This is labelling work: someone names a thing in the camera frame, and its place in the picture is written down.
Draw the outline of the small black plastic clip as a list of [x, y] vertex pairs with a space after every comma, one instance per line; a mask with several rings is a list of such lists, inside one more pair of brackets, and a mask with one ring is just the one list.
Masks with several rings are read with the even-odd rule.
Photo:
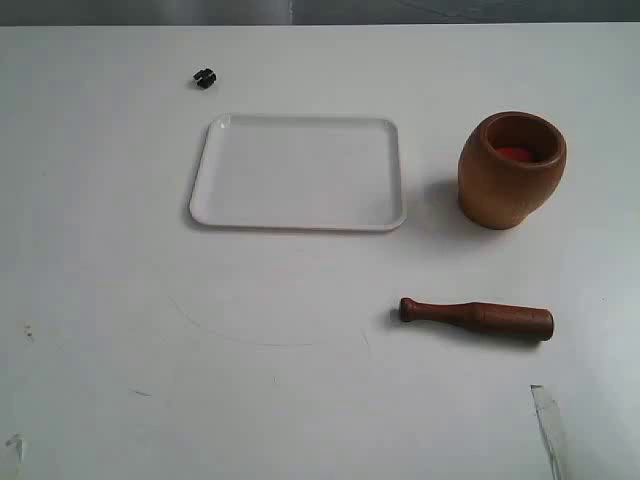
[[193, 76], [193, 83], [196, 87], [202, 90], [209, 89], [217, 81], [216, 73], [210, 68], [204, 68], [197, 71]]

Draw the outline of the white rectangular plastic tray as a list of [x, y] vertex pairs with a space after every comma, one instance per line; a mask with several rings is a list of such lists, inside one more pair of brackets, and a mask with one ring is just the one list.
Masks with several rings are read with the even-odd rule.
[[406, 218], [398, 129], [378, 117], [221, 114], [188, 210], [211, 228], [392, 231]]

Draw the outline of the red object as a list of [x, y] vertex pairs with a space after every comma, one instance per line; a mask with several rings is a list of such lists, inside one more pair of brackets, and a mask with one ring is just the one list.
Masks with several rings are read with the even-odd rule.
[[497, 148], [496, 152], [505, 158], [520, 163], [533, 163], [535, 161], [535, 154], [521, 146], [502, 146]]

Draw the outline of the brown wooden handle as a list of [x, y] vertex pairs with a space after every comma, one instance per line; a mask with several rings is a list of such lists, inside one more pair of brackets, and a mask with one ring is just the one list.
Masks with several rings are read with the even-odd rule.
[[546, 309], [494, 303], [429, 304], [402, 298], [399, 302], [400, 320], [428, 321], [471, 332], [505, 336], [530, 342], [552, 338], [555, 323]]

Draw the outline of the clear tape piece left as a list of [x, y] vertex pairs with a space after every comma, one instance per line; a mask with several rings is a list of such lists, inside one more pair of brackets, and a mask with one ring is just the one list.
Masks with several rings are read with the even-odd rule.
[[24, 462], [26, 442], [22, 434], [14, 434], [6, 440], [2, 461], [10, 466], [19, 467]]

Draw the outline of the wooden mortar cup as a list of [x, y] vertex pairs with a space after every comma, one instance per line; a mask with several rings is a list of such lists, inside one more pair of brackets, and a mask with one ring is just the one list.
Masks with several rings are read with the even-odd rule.
[[[535, 154], [520, 163], [496, 152], [521, 146]], [[556, 190], [567, 160], [561, 132], [541, 117], [500, 112], [485, 118], [471, 133], [458, 163], [458, 199], [463, 213], [486, 228], [519, 225]]]

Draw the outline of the clear tape strip right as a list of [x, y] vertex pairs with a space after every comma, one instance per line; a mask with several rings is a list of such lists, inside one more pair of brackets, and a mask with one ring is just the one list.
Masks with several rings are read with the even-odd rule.
[[569, 480], [568, 447], [559, 406], [544, 386], [531, 385], [530, 391], [552, 478]]

